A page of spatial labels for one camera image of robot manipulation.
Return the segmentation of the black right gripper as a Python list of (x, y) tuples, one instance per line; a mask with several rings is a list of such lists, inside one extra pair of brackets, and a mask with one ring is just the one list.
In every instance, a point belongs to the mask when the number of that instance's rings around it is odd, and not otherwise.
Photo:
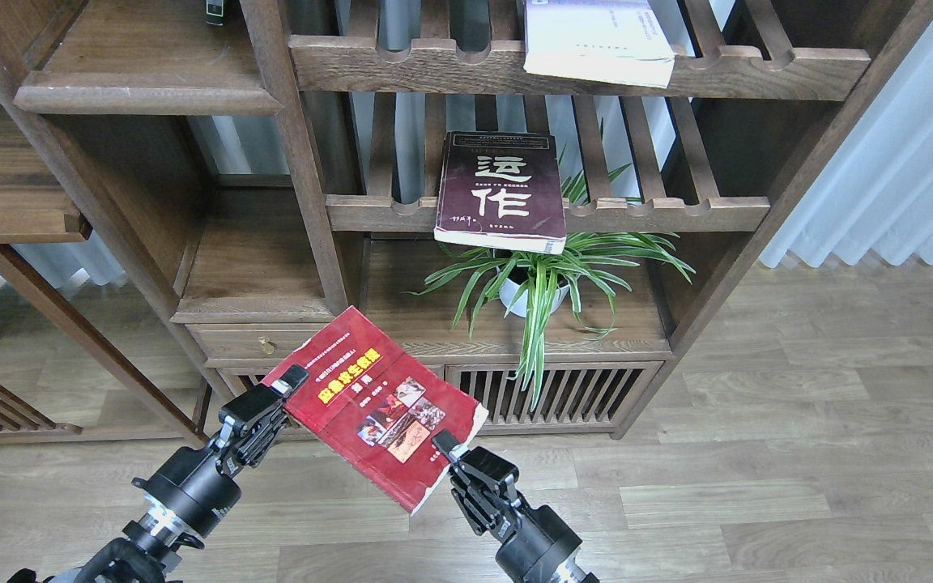
[(516, 490), (518, 468), (485, 448), (467, 449), (449, 429), (432, 439), (450, 462), (453, 497), (471, 530), (501, 544), (496, 563), (513, 582), (584, 582), (575, 562), (582, 544), (547, 505), (533, 509)]

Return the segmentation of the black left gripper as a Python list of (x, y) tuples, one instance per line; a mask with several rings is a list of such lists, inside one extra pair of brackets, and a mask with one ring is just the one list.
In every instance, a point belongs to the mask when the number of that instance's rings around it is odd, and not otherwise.
[(288, 424), (284, 405), (308, 379), (299, 364), (270, 386), (255, 386), (219, 410), (222, 427), (200, 449), (180, 447), (148, 480), (134, 479), (161, 521), (207, 536), (241, 497), (234, 477), (256, 467)]

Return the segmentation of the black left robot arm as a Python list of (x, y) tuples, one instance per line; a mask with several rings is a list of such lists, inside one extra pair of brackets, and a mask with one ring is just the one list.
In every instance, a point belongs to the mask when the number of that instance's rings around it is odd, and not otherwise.
[(222, 425), (200, 449), (180, 447), (150, 479), (133, 479), (151, 505), (81, 568), (55, 582), (163, 582), (181, 561), (179, 547), (202, 539), (241, 498), (236, 474), (257, 467), (288, 425), (283, 406), (308, 379), (293, 365), (269, 385), (258, 384), (219, 410)]

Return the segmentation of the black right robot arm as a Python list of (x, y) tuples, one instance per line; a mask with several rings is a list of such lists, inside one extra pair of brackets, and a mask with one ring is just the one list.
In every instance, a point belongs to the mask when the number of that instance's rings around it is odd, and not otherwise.
[(516, 488), (518, 466), (483, 447), (467, 448), (448, 431), (433, 445), (450, 461), (452, 494), (474, 534), (499, 540), (496, 563), (514, 582), (596, 582), (575, 562), (582, 544), (547, 505), (533, 509)]

